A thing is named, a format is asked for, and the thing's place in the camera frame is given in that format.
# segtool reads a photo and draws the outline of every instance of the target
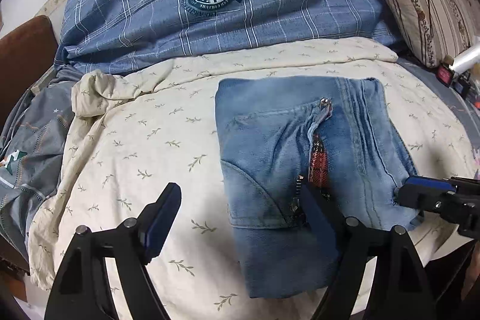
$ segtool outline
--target floral striped pillowcase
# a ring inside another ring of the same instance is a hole
[[[417,59],[437,67],[468,49],[475,35],[467,0],[386,0]]]

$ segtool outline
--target brown leather cushion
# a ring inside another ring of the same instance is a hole
[[[0,40],[0,127],[22,94],[53,64],[58,44],[47,16],[36,16]]]

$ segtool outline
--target light blue denim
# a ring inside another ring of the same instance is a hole
[[[332,101],[331,109],[320,100]],[[376,79],[293,76],[224,79],[215,96],[221,166],[237,253],[250,297],[283,298],[327,286],[335,246],[293,215],[296,178],[308,173],[311,138],[328,155],[340,210],[369,227],[411,228],[417,212],[394,191],[417,173]]]

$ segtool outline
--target metal bolt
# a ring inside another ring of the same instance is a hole
[[[355,217],[347,217],[345,220],[348,226],[358,226],[359,221]]]
[[[83,236],[84,234],[86,234],[88,231],[88,227],[87,226],[78,226],[76,229],[75,229],[75,233],[77,235],[80,235],[80,236]]]
[[[397,232],[399,235],[403,235],[403,234],[406,232],[405,228],[402,227],[402,226],[395,226],[394,230],[395,230],[395,232]]]
[[[135,217],[130,217],[123,222],[123,225],[127,228],[133,228],[136,225],[136,223],[137,223],[137,219]]]

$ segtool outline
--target cream bedsheet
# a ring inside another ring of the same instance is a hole
[[[322,289],[282,300],[250,299],[245,290],[215,134],[218,82],[224,77],[376,77],[419,173],[472,178],[464,128],[421,81],[392,63],[396,59],[375,41],[354,37],[176,58],[126,77],[85,75],[72,92],[77,117],[66,142],[61,185],[30,228],[32,280],[51,287],[76,226],[113,228],[154,202],[168,182],[177,182],[181,208],[160,256],[147,267],[171,318],[309,319]],[[410,233],[424,263],[453,229],[428,215]],[[374,262],[367,265],[354,312],[365,307]],[[119,315],[129,319],[114,262],[108,267]]]

